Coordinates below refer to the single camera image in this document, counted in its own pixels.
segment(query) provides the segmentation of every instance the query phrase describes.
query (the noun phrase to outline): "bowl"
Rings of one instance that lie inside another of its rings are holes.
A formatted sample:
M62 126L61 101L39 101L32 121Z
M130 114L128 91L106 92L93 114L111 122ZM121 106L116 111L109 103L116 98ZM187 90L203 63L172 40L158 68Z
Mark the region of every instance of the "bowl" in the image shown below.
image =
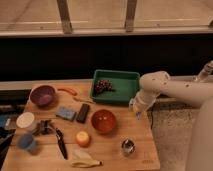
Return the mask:
M115 128L117 121L115 115L111 111L101 109L92 115L91 123L97 132L108 134Z
M55 88L49 85L42 85L35 88L30 94L30 100L37 106L47 106L55 98Z

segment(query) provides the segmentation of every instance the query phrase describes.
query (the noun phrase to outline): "knife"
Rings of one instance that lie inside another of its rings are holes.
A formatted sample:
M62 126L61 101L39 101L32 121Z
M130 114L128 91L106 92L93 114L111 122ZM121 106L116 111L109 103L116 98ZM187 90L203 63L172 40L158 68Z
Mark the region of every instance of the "knife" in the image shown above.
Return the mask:
M65 144L64 144L63 134L58 128L56 128L56 137L58 139L58 146L61 150L61 153L64 156L64 159L67 160L67 158L68 158L67 157L67 150L66 150L66 147L65 147Z

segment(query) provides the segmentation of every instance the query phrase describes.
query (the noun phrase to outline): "blue sponge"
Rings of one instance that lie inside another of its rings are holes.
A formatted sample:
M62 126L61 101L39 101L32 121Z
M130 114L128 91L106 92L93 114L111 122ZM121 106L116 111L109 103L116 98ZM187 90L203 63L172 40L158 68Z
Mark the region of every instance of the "blue sponge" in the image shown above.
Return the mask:
M75 118L76 112L72 109L68 109L66 107L59 107L58 111L56 112L56 116L59 116L63 119L67 119L73 121Z

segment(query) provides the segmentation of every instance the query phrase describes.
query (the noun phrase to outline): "wooden tabletop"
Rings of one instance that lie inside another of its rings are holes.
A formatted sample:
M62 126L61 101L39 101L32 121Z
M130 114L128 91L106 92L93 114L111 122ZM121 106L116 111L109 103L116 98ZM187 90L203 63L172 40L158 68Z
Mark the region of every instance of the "wooden tabletop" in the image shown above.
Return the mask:
M77 91L78 98L89 98L91 82L53 83L56 88L69 87ZM90 111L85 124L76 121L70 122L56 117L55 113L60 106L64 106L78 112L82 102L75 101L67 92L58 91L57 99L50 106L39 108L28 100L25 112L33 112L36 119L51 119L53 125L64 134L64 141L68 152L68 160L65 160L59 150L54 134L38 135L35 137L38 143L38 152L31 155L16 147L17 139L25 133L17 128L12 143L9 147L2 170L3 171L42 171L42 170L101 170L101 171L125 171L125 170L160 170L160 163L153 140L147 116L144 114L137 120L128 107L106 104L89 104ZM91 125L92 114L99 109L107 109L114 113L117 119L117 127L108 135L97 133ZM79 147L75 142L77 132L85 130L91 136L91 143L87 148ZM121 143L129 138L135 143L135 152L129 157L124 157L121 152ZM73 158L73 150L82 149L88 152L94 159L103 162L103 166L93 168L73 168L70 163Z

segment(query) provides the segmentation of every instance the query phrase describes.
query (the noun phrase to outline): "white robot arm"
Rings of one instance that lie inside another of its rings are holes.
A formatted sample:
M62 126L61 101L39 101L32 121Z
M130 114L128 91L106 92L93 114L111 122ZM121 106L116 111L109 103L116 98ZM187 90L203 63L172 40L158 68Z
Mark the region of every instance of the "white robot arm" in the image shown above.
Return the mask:
M167 72L159 71L143 75L140 87L132 100L137 115L151 107L160 94L200 108L189 144L186 171L213 171L213 84L198 79L174 81Z

